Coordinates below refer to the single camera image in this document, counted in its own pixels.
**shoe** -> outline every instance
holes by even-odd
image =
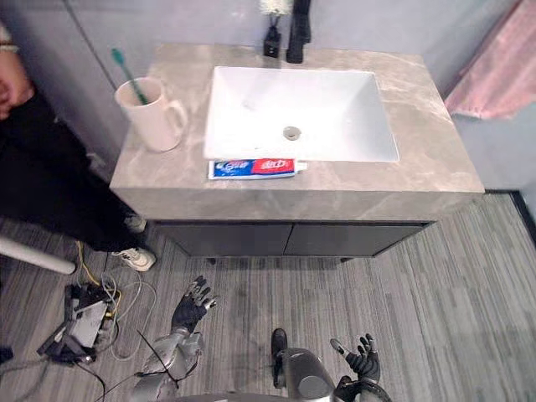
[[[145,225],[147,224],[147,221],[137,214],[128,214],[125,217],[124,222],[125,222],[125,226],[134,235],[138,235],[141,232],[143,232],[143,230],[145,230]]]
[[[157,257],[148,250],[136,247],[135,249],[128,249],[119,252],[111,253],[117,257],[121,257],[135,271],[146,272],[149,271],[155,262]]]
[[[285,374],[283,373],[283,358],[281,352],[288,348],[286,340],[286,332],[284,329],[277,328],[271,334],[271,362],[272,362],[272,377],[274,387],[282,389],[286,386]]]

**toothpaste tube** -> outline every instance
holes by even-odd
[[[210,161],[209,179],[288,178],[305,169],[307,169],[306,163],[296,162],[294,159]]]

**towel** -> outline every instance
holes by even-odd
[[[536,101],[536,0],[522,0],[492,29],[445,100],[453,114],[512,118]]]

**dark gray cabinet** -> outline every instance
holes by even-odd
[[[373,256],[421,229],[422,224],[295,224],[285,255]]]
[[[427,225],[413,223],[157,222],[189,255],[374,256]]]
[[[283,255],[292,224],[158,224],[190,255]]]

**sink basin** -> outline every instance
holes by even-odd
[[[204,156],[397,162],[373,73],[214,68]]]

